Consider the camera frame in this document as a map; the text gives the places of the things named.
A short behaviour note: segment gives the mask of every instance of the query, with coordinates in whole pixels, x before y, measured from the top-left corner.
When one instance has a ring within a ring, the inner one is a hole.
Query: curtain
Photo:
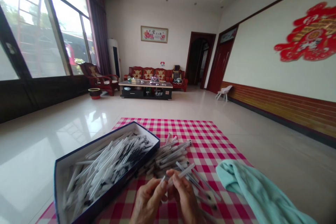
[[[111,65],[107,46],[105,0],[86,0],[86,2],[96,49],[97,66],[101,74],[108,75],[111,74]]]

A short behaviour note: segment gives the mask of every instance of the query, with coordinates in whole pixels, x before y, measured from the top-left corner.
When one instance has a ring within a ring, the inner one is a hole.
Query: teal cloth
[[[289,198],[257,169],[237,160],[223,160],[216,172],[227,191],[241,194],[260,224],[316,224],[300,212]]]

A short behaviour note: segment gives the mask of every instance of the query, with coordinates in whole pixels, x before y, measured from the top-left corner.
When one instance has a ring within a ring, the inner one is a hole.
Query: living room
[[[20,1],[0,1],[0,223],[63,223],[55,161],[133,121],[161,145],[192,141],[186,157],[211,187],[200,182],[212,200],[197,200],[212,221],[261,223],[216,174],[223,160],[253,166],[316,222],[335,219],[335,0]],[[96,222],[128,222],[146,173]],[[181,221],[176,202],[155,221]]]

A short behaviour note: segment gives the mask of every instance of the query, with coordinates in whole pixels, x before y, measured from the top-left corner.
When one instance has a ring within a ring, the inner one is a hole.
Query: cardboard box
[[[105,194],[93,202],[90,207],[73,222],[91,223],[128,185],[130,180],[133,178],[134,173],[150,160],[156,150],[160,147],[160,139],[137,122],[131,122],[56,160],[54,172],[54,196],[57,222],[59,224],[70,223],[67,220],[63,207],[63,193],[67,190],[70,180],[68,177],[69,167],[74,165],[76,161],[83,159],[86,154],[97,148],[103,142],[117,139],[126,132],[134,129],[136,134],[146,135],[147,139],[153,142],[153,147],[145,154],[145,156],[139,159],[139,161],[131,169],[129,169],[129,171],[125,173],[117,183],[115,183]]]

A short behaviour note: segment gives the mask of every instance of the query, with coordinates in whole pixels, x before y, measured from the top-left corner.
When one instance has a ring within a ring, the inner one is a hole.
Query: air conditioner
[[[121,77],[120,71],[120,59],[119,59],[119,50],[118,50],[118,42],[113,39],[109,38],[107,40],[108,45],[108,53],[110,55],[110,63],[111,63],[111,71],[113,75],[117,75],[119,78]]]

